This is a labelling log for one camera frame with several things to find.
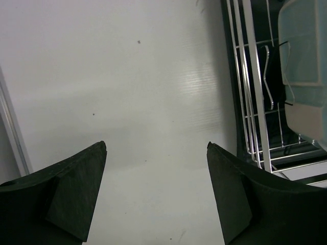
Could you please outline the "light green rectangular plate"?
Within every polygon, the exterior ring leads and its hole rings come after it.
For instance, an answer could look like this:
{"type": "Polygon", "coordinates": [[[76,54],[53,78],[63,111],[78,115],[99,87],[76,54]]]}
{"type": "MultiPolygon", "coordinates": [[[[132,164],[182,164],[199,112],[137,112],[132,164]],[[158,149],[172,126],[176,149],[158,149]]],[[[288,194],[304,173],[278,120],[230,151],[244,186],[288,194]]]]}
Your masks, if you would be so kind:
{"type": "Polygon", "coordinates": [[[287,125],[326,150],[326,1],[285,1],[278,37],[287,125]]]}

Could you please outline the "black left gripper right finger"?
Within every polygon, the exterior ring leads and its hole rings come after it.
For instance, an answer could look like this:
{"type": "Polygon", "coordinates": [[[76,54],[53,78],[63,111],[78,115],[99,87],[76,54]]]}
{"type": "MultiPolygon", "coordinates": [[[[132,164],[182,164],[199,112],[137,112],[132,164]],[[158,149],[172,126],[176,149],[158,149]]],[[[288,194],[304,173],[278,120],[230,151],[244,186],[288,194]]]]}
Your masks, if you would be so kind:
{"type": "Polygon", "coordinates": [[[326,244],[326,189],[273,175],[214,143],[207,163],[225,244],[326,244]]]}

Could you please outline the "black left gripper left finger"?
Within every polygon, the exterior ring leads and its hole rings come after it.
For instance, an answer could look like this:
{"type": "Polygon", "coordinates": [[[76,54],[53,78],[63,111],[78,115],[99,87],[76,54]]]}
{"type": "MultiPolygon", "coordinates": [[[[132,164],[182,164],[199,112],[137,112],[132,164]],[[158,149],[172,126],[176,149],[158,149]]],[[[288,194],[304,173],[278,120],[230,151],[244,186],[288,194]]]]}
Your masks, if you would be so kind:
{"type": "Polygon", "coordinates": [[[87,242],[106,157],[100,141],[1,184],[1,244],[87,242]]]}

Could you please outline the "black drip tray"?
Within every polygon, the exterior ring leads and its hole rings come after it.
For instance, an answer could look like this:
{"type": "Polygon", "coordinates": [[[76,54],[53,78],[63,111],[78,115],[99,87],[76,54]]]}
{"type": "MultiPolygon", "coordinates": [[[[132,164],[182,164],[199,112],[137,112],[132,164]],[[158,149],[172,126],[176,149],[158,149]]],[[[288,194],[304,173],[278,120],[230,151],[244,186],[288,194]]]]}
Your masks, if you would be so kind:
{"type": "Polygon", "coordinates": [[[326,152],[301,138],[286,121],[277,30],[283,1],[251,1],[248,40],[242,1],[222,1],[237,125],[237,156],[273,174],[326,187],[326,152]]]}

